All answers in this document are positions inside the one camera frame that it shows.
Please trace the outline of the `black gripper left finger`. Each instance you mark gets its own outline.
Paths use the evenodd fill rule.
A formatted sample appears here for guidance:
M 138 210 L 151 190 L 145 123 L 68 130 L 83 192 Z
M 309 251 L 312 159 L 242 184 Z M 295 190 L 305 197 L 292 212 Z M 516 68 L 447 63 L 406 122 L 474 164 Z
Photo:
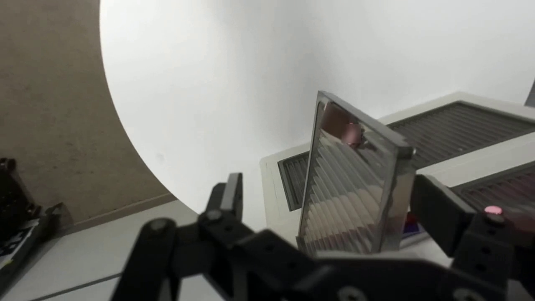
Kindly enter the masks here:
M 242 220 L 242 174 L 232 172 L 225 182 L 217 182 L 208 195 L 202 220 L 218 220 L 227 215 Z

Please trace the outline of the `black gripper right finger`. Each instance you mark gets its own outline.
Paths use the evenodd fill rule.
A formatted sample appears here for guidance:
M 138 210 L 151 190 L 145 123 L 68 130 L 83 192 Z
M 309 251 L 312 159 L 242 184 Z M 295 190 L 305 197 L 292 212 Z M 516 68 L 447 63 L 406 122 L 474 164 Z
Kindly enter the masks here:
M 509 267 L 514 247 L 501 214 L 477 210 L 431 175 L 417 174 L 411 212 L 454 267 Z

